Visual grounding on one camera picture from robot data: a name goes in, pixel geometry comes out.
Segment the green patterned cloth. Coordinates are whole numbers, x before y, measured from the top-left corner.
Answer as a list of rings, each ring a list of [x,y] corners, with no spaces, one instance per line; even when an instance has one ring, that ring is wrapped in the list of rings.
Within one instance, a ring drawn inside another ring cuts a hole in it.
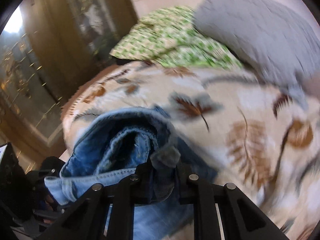
[[[242,68],[222,43],[202,35],[193,26],[194,10],[174,6],[140,18],[111,50],[121,60],[149,61],[163,67]]]

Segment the wooden glass-door cabinet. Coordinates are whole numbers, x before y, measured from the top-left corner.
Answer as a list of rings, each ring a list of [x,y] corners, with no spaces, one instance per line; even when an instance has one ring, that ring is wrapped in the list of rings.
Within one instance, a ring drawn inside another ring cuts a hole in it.
[[[1,0],[1,143],[25,171],[63,154],[63,105],[136,21],[130,0]]]

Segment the beige leaf-print blanket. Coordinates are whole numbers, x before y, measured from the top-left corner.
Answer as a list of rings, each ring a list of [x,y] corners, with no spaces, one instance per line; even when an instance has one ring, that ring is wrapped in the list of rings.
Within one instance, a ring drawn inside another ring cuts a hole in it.
[[[66,146],[101,113],[165,110],[178,133],[289,239],[310,239],[319,224],[319,77],[304,83],[304,110],[272,85],[237,69],[131,62],[101,71],[65,104]]]

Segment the grey quilted pillow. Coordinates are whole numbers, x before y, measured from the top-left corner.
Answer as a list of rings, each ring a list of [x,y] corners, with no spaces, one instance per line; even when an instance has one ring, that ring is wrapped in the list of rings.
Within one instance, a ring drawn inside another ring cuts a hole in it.
[[[292,9],[274,0],[203,0],[193,24],[308,109],[302,81],[319,72],[319,39]]]

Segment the blue denim jeans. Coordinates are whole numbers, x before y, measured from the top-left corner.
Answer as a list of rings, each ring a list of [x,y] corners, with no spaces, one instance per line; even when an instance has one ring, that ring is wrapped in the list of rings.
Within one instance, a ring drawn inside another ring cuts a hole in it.
[[[77,131],[72,155],[58,177],[47,177],[45,186],[55,200],[76,201],[93,184],[110,186],[133,174],[140,164],[155,167],[151,204],[135,208],[134,239],[179,239],[190,228],[193,207],[178,203],[172,173],[178,161],[213,181],[217,172],[194,151],[170,123],[170,114],[159,106],[110,111],[93,117]]]

